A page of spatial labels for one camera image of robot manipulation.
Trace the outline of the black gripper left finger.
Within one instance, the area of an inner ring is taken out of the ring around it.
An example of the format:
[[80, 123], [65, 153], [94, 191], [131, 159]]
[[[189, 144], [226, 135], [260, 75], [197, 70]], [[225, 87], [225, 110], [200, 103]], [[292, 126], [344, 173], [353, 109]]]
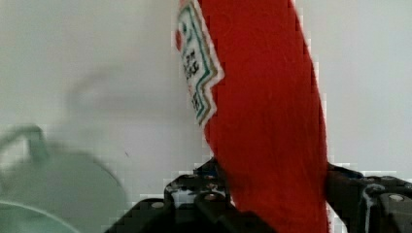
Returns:
[[276, 233], [253, 212], [230, 202], [223, 171], [212, 158], [138, 202], [104, 233]]

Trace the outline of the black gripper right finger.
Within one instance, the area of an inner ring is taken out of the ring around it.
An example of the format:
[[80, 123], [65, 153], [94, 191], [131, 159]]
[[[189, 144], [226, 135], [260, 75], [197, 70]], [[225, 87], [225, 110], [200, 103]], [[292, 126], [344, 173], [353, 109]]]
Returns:
[[328, 164], [326, 200], [348, 233], [412, 233], [411, 183]]

